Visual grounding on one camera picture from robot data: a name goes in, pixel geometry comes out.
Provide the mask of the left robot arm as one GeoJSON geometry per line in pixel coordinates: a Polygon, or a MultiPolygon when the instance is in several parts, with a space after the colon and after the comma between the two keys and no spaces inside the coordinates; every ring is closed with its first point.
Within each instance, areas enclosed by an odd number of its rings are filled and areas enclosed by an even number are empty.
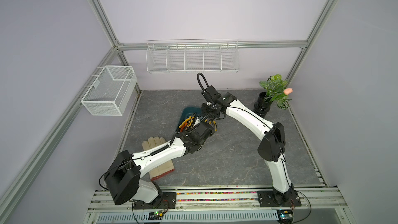
{"type": "Polygon", "coordinates": [[[200,150],[215,131],[210,123],[199,122],[190,129],[175,132],[170,141],[153,149],[119,153],[103,176],[114,204],[122,205],[135,200],[158,206],[163,192],[156,183],[145,181],[142,177],[168,161],[200,150]]]}

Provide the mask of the large yellow combination pliers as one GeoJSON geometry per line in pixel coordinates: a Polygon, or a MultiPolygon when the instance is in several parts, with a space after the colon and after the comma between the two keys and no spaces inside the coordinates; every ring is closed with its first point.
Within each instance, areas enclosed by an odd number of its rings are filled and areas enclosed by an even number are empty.
{"type": "Polygon", "coordinates": [[[188,131],[193,129],[196,124],[198,124],[200,121],[197,117],[197,115],[192,114],[191,116],[189,116],[188,118],[186,118],[180,125],[179,125],[179,131],[183,132],[183,131],[188,131]]]}

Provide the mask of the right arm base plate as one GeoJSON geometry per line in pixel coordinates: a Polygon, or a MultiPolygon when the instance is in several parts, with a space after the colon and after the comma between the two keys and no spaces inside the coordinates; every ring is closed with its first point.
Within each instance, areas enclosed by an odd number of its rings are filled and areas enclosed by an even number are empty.
{"type": "Polygon", "coordinates": [[[261,207],[300,207],[302,206],[297,191],[288,191],[284,194],[276,191],[258,191],[258,202],[261,207]]]}

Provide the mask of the teal plastic storage box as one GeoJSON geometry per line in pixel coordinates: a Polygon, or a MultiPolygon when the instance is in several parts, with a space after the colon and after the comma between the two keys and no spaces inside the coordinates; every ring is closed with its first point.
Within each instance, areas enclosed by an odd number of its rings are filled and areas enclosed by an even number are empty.
{"type": "Polygon", "coordinates": [[[191,116],[192,114],[197,115],[197,117],[199,117],[201,115],[202,111],[199,107],[186,107],[183,112],[182,115],[180,117],[179,123],[177,125],[177,132],[179,133],[179,125],[189,116],[191,116]]]}

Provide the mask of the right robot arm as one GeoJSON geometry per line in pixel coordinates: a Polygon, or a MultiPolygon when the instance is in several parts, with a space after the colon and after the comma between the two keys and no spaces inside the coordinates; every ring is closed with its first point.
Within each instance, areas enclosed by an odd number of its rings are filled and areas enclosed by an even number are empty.
{"type": "Polygon", "coordinates": [[[290,201],[294,194],[286,167],[284,126],[272,123],[255,114],[230,93],[222,95],[213,86],[202,89],[208,109],[234,118],[248,128],[260,140],[258,154],[267,164],[273,180],[275,201],[279,204],[290,201]]]}

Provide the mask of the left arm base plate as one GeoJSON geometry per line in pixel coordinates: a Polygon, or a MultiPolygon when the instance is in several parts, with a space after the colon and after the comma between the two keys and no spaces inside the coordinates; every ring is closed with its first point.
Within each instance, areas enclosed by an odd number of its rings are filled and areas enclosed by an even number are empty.
{"type": "Polygon", "coordinates": [[[177,193],[164,192],[156,197],[152,202],[145,203],[144,201],[134,200],[134,209],[175,209],[177,203],[177,193]]]}

